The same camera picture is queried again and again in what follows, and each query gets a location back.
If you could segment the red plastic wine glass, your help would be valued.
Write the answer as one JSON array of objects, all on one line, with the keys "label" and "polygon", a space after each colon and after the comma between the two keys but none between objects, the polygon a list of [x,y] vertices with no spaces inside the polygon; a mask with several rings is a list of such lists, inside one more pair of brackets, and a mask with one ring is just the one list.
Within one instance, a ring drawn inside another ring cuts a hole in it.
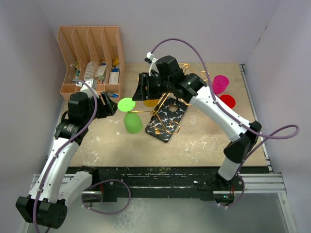
[{"label": "red plastic wine glass", "polygon": [[236,101],[231,95],[228,94],[221,95],[220,99],[231,109],[233,109],[236,105]]}]

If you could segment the green plastic wine glass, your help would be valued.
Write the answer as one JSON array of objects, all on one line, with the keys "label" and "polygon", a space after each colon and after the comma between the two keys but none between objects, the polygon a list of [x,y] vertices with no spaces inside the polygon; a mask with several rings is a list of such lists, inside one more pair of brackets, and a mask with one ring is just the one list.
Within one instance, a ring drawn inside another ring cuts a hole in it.
[{"label": "green plastic wine glass", "polygon": [[123,122],[125,129],[130,134],[139,133],[143,124],[137,113],[131,112],[136,106],[136,102],[132,98],[123,98],[118,103],[118,110],[125,113]]}]

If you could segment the magenta plastic wine glass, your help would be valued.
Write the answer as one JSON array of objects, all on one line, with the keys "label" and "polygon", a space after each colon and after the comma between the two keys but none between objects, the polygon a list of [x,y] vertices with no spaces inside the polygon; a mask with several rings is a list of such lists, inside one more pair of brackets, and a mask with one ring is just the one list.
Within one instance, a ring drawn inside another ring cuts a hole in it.
[{"label": "magenta plastic wine glass", "polygon": [[212,89],[213,89],[214,94],[218,95],[218,94],[225,92],[228,85],[229,85],[228,77],[224,75],[215,76],[212,82]]}]

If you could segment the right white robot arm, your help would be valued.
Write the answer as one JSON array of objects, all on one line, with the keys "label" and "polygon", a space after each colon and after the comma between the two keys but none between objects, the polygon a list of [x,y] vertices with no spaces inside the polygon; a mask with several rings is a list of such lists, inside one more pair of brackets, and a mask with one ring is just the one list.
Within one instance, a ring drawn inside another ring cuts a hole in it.
[{"label": "right white robot arm", "polygon": [[139,74],[134,101],[156,100],[165,93],[197,107],[225,132],[230,143],[225,147],[225,159],[218,170],[216,184],[221,190],[233,185],[233,177],[243,159],[258,141],[261,124],[249,122],[236,114],[219,97],[212,97],[210,87],[198,75],[184,74],[177,60],[170,56],[156,59],[148,53],[145,61],[150,64],[148,72]]}]

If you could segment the yellow plastic wine glass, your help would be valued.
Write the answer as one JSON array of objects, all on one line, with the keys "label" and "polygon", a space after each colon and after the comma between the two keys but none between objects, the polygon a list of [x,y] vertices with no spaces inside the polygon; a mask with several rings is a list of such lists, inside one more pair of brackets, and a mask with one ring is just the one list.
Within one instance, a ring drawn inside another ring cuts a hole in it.
[{"label": "yellow plastic wine glass", "polygon": [[144,100],[143,104],[146,107],[152,108],[152,107],[157,106],[158,102],[159,102],[159,99],[156,99],[156,100]]}]

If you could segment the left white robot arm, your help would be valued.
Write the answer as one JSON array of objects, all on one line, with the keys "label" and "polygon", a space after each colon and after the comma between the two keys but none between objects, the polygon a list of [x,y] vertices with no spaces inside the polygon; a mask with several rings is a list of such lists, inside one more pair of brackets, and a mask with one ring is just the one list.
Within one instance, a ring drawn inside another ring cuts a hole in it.
[{"label": "left white robot arm", "polygon": [[63,178],[91,121],[113,116],[116,110],[117,104],[105,92],[100,96],[85,92],[70,96],[68,109],[56,127],[52,150],[38,180],[26,197],[16,201],[16,208],[26,222],[58,229],[81,192],[99,187],[99,172],[94,167],[81,167],[67,183],[63,183]]}]

